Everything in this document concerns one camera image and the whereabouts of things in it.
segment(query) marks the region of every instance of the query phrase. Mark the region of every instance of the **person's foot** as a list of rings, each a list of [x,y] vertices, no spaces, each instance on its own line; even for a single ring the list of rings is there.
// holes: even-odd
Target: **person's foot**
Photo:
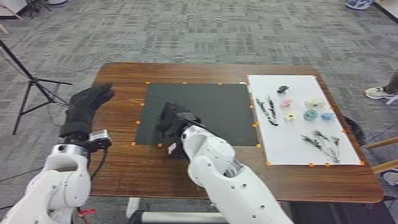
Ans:
[[[388,94],[383,91],[383,87],[374,87],[363,90],[363,96],[372,100],[388,99],[395,94]]]

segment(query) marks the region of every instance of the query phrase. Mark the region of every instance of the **black mat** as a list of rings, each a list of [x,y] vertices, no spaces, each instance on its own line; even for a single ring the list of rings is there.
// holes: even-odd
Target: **black mat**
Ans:
[[[138,145],[154,145],[157,116],[164,103],[177,103],[200,118],[202,124],[230,145],[257,144],[246,86],[239,84],[150,84],[134,135]]]

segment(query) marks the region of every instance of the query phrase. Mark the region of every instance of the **wall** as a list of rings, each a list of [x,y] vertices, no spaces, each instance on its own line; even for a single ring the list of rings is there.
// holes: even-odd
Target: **wall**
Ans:
[[[398,18],[398,0],[376,0],[378,5],[388,11],[394,18]]]
[[[17,12],[26,6],[26,0],[0,0],[0,4],[6,6],[13,12]],[[3,8],[0,8],[0,16],[12,16]]]

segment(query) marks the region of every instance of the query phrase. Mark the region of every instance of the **white paper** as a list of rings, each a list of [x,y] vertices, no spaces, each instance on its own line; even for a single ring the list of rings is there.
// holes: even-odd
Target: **white paper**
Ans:
[[[280,86],[289,87],[285,94],[276,93],[276,89]],[[347,136],[342,133],[338,120],[335,118],[333,120],[323,121],[319,117],[323,113],[333,113],[333,111],[330,109],[330,104],[324,98],[323,91],[319,89],[314,76],[248,75],[248,90],[253,97],[259,132],[269,164],[308,165],[308,163],[312,163],[314,165],[324,165],[328,163],[330,165],[358,165],[360,160],[347,140]],[[259,99],[264,102],[264,108],[267,109],[267,97],[275,104],[278,126],[273,126],[269,124],[264,112],[255,103],[255,99]],[[280,106],[285,98],[292,100],[291,106],[287,108]],[[312,98],[323,99],[324,105],[321,107],[312,108],[305,106],[303,102]],[[314,119],[314,121],[303,120],[303,113],[307,109],[314,109],[317,112],[317,118]],[[296,116],[296,119],[292,121],[283,120],[283,115],[289,113],[292,113]],[[331,159],[335,157],[326,156],[321,150],[301,140],[301,136],[310,137],[310,139],[317,139],[312,136],[312,132],[315,130],[328,137],[328,139],[330,136],[338,139],[338,146],[333,145],[337,162],[335,159]]]

